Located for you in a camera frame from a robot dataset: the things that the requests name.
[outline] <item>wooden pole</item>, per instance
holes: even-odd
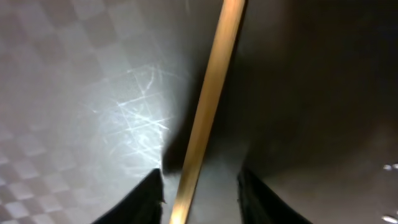
[[[224,0],[200,93],[170,224],[185,224],[233,51],[244,0]]]

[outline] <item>scratched surface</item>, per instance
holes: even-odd
[[[195,5],[0,0],[0,223],[90,223],[160,167],[216,24]]]

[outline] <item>wooden stick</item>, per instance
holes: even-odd
[[[170,224],[185,224],[233,51],[244,0],[224,0]]]

